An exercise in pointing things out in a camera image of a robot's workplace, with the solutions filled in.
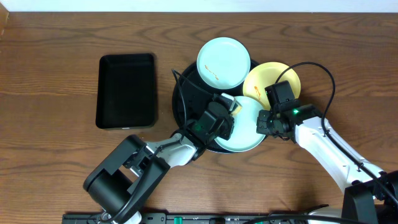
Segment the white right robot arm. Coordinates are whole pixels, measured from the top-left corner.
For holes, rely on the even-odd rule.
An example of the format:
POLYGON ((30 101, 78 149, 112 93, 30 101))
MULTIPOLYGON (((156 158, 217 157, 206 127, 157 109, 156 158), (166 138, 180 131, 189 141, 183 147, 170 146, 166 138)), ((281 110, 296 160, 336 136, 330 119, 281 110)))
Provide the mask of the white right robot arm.
POLYGON ((387 173, 357 153, 313 105, 260 110, 257 132, 291 140, 322 165, 343 193, 342 218, 397 223, 397 172, 387 173))

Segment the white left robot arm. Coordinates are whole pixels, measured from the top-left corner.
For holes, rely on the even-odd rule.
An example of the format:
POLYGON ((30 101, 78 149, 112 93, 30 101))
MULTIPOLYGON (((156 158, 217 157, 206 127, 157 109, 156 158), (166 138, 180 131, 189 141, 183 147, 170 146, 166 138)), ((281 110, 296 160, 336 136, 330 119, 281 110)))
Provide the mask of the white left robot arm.
POLYGON ((83 183, 103 209, 99 223, 139 223, 139 210, 166 173, 197 160, 216 138, 229 139, 233 113, 240 109, 235 97, 215 94, 199 119, 187 121, 168 139, 125 138, 83 183))

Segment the yellow plate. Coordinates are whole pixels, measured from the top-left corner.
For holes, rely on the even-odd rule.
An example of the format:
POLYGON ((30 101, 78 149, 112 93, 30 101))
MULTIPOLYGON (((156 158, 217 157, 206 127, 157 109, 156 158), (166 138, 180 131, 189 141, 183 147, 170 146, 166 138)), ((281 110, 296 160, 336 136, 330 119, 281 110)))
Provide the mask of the yellow plate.
MULTIPOLYGON (((243 95, 257 100, 265 110, 270 110, 271 106, 266 96, 265 87, 275 83, 279 75, 289 66, 280 62, 262 63, 252 69, 244 83, 243 95)), ((297 73, 290 69, 284 73, 279 82, 288 81, 296 98, 301 92, 301 82, 297 73)))

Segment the green and yellow sponge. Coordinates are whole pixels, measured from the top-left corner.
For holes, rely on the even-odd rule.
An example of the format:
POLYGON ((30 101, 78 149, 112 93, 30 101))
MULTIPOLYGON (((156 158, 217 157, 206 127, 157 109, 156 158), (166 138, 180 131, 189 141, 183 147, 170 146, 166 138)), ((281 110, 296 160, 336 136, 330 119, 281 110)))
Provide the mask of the green and yellow sponge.
POLYGON ((233 105, 232 110, 230 112, 230 115, 231 116, 237 115, 242 110, 242 108, 243 107, 238 102, 235 102, 235 104, 233 105))

